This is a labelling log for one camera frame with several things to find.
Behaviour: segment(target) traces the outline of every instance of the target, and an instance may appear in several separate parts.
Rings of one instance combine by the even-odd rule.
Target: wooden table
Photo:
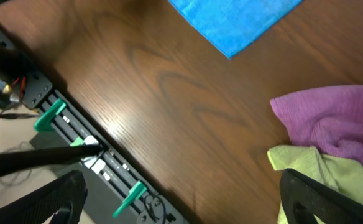
[[[269,100],[363,85],[363,1],[306,0],[232,60],[166,0],[12,0],[0,23],[191,222],[276,223],[266,151],[289,140]]]

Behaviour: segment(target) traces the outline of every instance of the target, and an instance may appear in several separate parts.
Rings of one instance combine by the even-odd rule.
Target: purple cloth
[[[270,101],[292,144],[363,165],[363,86],[304,90]]]

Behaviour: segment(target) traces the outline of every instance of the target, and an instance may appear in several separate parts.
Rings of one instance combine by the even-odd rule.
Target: folded blue towel
[[[169,0],[227,58],[252,43],[301,0]]]

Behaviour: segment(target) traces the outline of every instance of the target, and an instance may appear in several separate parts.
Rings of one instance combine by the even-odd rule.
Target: brown wooden surface
[[[205,223],[276,223],[271,98],[363,84],[363,1],[306,0],[232,60],[166,0],[12,0],[0,23]]]

